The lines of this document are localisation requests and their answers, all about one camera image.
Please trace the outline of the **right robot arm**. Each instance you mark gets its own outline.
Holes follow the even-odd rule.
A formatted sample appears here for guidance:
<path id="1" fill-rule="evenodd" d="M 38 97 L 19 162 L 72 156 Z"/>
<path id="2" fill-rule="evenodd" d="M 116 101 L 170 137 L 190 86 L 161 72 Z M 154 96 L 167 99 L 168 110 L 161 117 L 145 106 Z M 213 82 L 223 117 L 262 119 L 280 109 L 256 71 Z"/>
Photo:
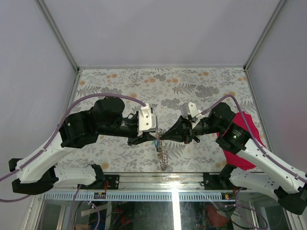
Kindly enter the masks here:
<path id="1" fill-rule="evenodd" d="M 233 164 L 219 173 L 219 185 L 224 189 L 244 187 L 267 195 L 287 211 L 301 215 L 307 207 L 307 174 L 274 155 L 258 142 L 250 132 L 233 122 L 235 113 L 226 103 L 217 104 L 204 116 L 194 103 L 181 106 L 182 115 L 161 136 L 189 144 L 199 142 L 199 136 L 218 133 L 216 143 L 233 156 L 243 158 L 264 172 L 253 174 Z"/>

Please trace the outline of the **large metal keyring with keys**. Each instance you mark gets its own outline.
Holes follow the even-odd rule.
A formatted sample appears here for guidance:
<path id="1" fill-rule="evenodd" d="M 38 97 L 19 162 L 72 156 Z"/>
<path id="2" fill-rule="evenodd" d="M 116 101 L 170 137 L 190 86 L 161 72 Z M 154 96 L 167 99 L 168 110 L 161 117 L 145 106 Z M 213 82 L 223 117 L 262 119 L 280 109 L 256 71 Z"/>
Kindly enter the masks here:
<path id="1" fill-rule="evenodd" d="M 155 148 L 157 152 L 157 158 L 158 162 L 160 163 L 161 171 L 165 171 L 168 168 L 168 153 L 166 150 L 166 145 L 161 140 L 161 137 L 163 135 L 163 130 L 161 128 L 158 128 L 158 130 L 155 133 L 155 137 L 160 139 L 160 146 L 159 148 Z"/>

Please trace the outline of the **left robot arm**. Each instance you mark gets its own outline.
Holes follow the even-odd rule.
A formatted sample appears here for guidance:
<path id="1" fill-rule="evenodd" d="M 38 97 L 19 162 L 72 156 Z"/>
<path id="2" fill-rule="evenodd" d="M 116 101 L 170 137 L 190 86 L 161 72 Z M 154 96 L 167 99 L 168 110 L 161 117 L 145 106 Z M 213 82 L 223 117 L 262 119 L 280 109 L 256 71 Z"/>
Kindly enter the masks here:
<path id="1" fill-rule="evenodd" d="M 67 116 L 37 153 L 9 161 L 10 171 L 17 171 L 17 178 L 12 182 L 13 192 L 38 195 L 54 187 L 69 186 L 106 189 L 107 180 L 100 165 L 67 168 L 57 164 L 77 149 L 96 143 L 100 135 L 127 138 L 130 146 L 154 140 L 152 133 L 158 128 L 158 120 L 149 104 L 131 118 L 123 117 L 124 109 L 122 99 L 105 97 L 89 110 Z"/>

